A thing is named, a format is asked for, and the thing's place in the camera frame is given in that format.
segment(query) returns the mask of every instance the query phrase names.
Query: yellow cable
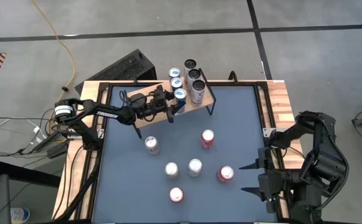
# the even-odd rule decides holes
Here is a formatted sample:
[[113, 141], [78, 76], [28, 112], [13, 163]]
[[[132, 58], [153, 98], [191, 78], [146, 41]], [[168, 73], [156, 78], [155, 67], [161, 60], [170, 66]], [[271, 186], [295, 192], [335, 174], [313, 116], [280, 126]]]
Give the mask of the yellow cable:
[[[71, 54], [71, 51], [69, 50], [69, 48], [67, 48], [67, 46], [65, 44], [63, 44], [62, 41], [59, 40], [59, 37], [56, 34], [56, 30], [54, 29], [54, 27], [52, 26], [52, 24], [50, 23], [49, 19], [46, 17], [46, 15], [44, 14], [44, 12], [42, 12], [42, 10], [38, 7], [37, 3], [34, 0], [31, 0], [31, 2], [33, 3], [33, 5], [38, 9], [38, 11], [42, 14], [42, 16], [44, 16], [45, 20], [48, 22], [48, 25], [50, 26], [50, 28], [52, 29], [52, 31], [55, 34], [56, 40], [64, 47], [64, 49], [66, 49], [66, 51], [69, 53], [70, 57], [71, 57], [71, 61], [73, 61], [73, 75], [71, 76], [71, 79], [67, 82], [66, 84], [66, 88], [74, 81], [75, 78], [75, 60], [73, 55]], [[57, 99], [57, 101], [61, 100], [62, 97], [64, 95], [64, 90], [62, 90], [62, 93], [60, 94], [59, 98]], [[52, 116], [54, 114], [53, 110], [49, 116], [49, 119], [52, 119]], [[50, 121], [48, 121], [48, 134], [50, 134]], [[59, 143], [63, 143], [66, 142], [66, 140], [61, 140], [61, 141], [56, 141]]]

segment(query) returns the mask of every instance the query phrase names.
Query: can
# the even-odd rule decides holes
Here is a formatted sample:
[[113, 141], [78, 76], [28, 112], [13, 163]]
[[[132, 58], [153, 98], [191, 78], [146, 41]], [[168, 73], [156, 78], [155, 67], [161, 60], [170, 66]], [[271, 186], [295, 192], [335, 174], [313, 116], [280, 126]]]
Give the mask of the can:
[[185, 84], [188, 84], [188, 74], [189, 71], [192, 69], [196, 69], [197, 67], [197, 63], [195, 60], [193, 59], [187, 59], [184, 63], [184, 67], [183, 67], [183, 74], [184, 74], [184, 82]]
[[181, 107], [181, 109], [179, 109], [177, 112], [177, 113], [182, 113], [183, 111], [185, 111], [186, 107], [186, 90], [179, 88], [175, 90], [174, 96], [176, 104], [180, 104], [180, 102], [185, 102], [185, 105]]
[[197, 177], [201, 173], [202, 163], [198, 159], [192, 159], [188, 165], [189, 175], [191, 177]]
[[217, 178], [221, 182], [232, 180], [233, 175], [233, 169], [230, 166], [223, 166], [217, 171]]
[[206, 84], [201, 80], [196, 80], [192, 84], [191, 101], [193, 106], [201, 106], [206, 91]]
[[189, 71], [188, 73], [188, 77], [185, 78], [187, 79], [187, 83], [188, 83], [188, 91], [192, 91], [192, 84], [193, 84], [193, 81], [196, 81], [196, 80], [200, 80], [200, 72], [199, 70], [197, 69], [192, 69]]
[[205, 130], [201, 133], [201, 147], [203, 149], [210, 149], [212, 144], [214, 143], [214, 131]]
[[179, 176], [178, 166], [175, 162], [169, 162], [166, 165], [166, 175], [168, 179], [175, 180]]
[[174, 203], [179, 203], [183, 200], [183, 190], [179, 187], [174, 187], [169, 191], [169, 199]]
[[173, 92], [179, 88], [182, 88], [182, 80], [180, 78], [173, 78], [171, 80], [171, 89]]
[[172, 68], [168, 72], [169, 80], [173, 78], [181, 78], [181, 71], [178, 68]]
[[157, 155], [160, 152], [158, 147], [158, 141], [155, 137], [149, 136], [145, 140], [145, 146], [148, 149], [149, 154]]
[[28, 208], [11, 208], [11, 220], [13, 224], [22, 224], [30, 218]]

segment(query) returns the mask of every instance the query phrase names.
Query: concrete floor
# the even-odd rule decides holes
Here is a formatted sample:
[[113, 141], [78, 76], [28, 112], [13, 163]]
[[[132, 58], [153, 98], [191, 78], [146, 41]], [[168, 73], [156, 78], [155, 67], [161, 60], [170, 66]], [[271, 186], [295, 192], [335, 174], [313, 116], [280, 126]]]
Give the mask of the concrete floor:
[[[251, 28], [245, 0], [37, 1], [58, 34], [98, 34], [177, 29]], [[260, 27], [362, 24], [362, 0], [253, 0]], [[0, 0], [0, 37], [52, 35], [28, 0]], [[362, 29], [263, 33], [274, 79], [285, 80], [295, 114], [322, 111], [335, 117], [336, 142], [350, 163], [345, 188], [323, 210], [324, 220], [362, 223], [362, 139], [351, 119], [362, 110]], [[140, 49], [156, 66], [158, 78], [171, 67], [195, 58], [211, 79], [264, 79], [253, 33], [66, 40], [75, 56], [75, 83], [95, 74], [125, 54]], [[0, 116], [40, 117], [53, 107], [72, 64], [55, 41], [0, 42], [7, 59], [0, 71]], [[77, 96], [71, 92], [66, 97]], [[28, 144], [33, 127], [10, 121], [0, 130], [0, 151]], [[311, 139], [302, 139], [303, 150]], [[8, 158], [19, 166], [30, 160]], [[41, 161], [36, 167], [49, 161]], [[48, 170], [60, 169], [56, 161]], [[36, 211], [34, 222], [46, 221], [55, 192], [29, 189], [17, 199]], [[32, 198], [43, 198], [37, 203]]]

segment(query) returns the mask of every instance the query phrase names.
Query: red can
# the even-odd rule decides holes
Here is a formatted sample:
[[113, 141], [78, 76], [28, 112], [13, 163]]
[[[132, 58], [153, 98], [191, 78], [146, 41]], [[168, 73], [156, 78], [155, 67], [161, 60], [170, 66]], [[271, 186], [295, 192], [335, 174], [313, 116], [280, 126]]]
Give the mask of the red can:
[[231, 181], [233, 176], [234, 172], [230, 166], [223, 166], [217, 171], [218, 180], [221, 182]]
[[169, 199], [174, 203], [179, 203], [183, 200], [184, 194], [180, 187], [174, 187], [169, 191]]
[[214, 131], [205, 130], [201, 133], [201, 147], [203, 149], [210, 149], [214, 143]]

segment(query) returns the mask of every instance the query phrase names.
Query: can lid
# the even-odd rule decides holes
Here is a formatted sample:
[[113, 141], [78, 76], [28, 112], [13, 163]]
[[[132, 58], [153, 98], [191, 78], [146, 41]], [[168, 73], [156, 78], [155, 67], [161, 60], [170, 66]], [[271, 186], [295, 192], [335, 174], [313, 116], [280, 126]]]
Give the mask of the can lid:
[[206, 140], [206, 141], [211, 141], [214, 139], [214, 131], [207, 129], [207, 130], [203, 131], [202, 135], [203, 135], [204, 140]]
[[189, 162], [189, 169], [191, 171], [199, 171], [199, 170], [201, 170], [201, 167], [202, 167], [201, 161], [198, 159], [192, 159]]
[[174, 96], [178, 99], [183, 99], [186, 97], [186, 90], [179, 88], [179, 89], [175, 90]]
[[192, 69], [192, 68], [196, 68], [196, 61], [195, 60], [193, 60], [193, 59], [187, 59], [186, 61], [185, 61], [185, 67], [187, 68], [187, 69]]
[[169, 198], [173, 202], [179, 202], [183, 198], [183, 191], [179, 187], [174, 187], [169, 191]]
[[230, 166], [224, 166], [221, 168], [221, 175], [225, 179], [232, 179], [233, 178], [233, 169]]
[[182, 86], [182, 80], [180, 78], [173, 78], [171, 79], [171, 85], [173, 87], [180, 87]]
[[195, 90], [201, 91], [206, 87], [206, 84], [204, 84], [204, 82], [201, 80], [196, 80], [193, 82], [192, 86]]
[[149, 136], [145, 140], [145, 145], [147, 147], [155, 147], [157, 145], [157, 139], [153, 136]]
[[174, 162], [169, 162], [166, 165], [166, 174], [174, 175], [178, 172], [178, 166]]
[[169, 70], [169, 75], [171, 77], [178, 77], [181, 74], [181, 71], [178, 68], [172, 68]]
[[197, 69], [192, 69], [189, 71], [189, 77], [192, 78], [192, 79], [198, 79], [200, 78], [200, 72], [199, 70]]

